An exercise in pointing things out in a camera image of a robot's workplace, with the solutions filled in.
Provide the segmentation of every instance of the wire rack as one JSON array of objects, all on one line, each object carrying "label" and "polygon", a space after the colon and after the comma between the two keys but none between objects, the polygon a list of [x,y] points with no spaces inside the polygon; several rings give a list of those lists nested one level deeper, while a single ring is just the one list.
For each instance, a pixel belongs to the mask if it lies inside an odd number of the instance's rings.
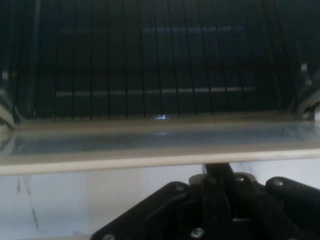
[{"label": "wire rack", "polygon": [[15,7],[11,76],[21,119],[278,110],[292,94],[282,93],[292,83],[285,47],[273,43],[277,23],[268,25],[256,0]]}]

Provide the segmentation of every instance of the black mount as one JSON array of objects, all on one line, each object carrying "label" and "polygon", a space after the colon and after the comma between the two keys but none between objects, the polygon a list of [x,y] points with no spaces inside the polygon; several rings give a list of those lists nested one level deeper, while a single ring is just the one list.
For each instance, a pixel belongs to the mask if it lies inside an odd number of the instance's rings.
[{"label": "black mount", "polygon": [[273,177],[265,186],[228,163],[171,182],[91,240],[320,240],[320,190]]}]

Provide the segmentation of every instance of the black bracket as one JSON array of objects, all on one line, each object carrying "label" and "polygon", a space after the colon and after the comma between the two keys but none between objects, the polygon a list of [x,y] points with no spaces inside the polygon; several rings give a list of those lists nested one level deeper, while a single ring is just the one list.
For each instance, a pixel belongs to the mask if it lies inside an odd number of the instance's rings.
[{"label": "black bracket", "polygon": [[171,182],[91,240],[320,240],[320,190],[274,177],[263,186],[227,163]]}]

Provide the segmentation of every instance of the black plastic part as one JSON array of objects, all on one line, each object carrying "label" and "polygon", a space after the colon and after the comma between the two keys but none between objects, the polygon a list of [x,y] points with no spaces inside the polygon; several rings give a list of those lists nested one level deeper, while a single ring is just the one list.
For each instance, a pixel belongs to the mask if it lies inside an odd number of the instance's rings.
[{"label": "black plastic part", "polygon": [[[91,240],[320,240],[319,190],[280,177],[262,187],[227,163],[206,169],[190,186],[164,186]],[[282,184],[274,186],[275,179]]]},{"label": "black plastic part", "polygon": [[97,231],[91,240],[108,234],[119,240],[175,239],[167,234],[179,230],[177,206],[189,195],[187,184],[171,182]]},{"label": "black plastic part", "polygon": [[285,177],[273,177],[266,191],[282,206],[286,214],[301,229],[320,234],[320,190]]}]

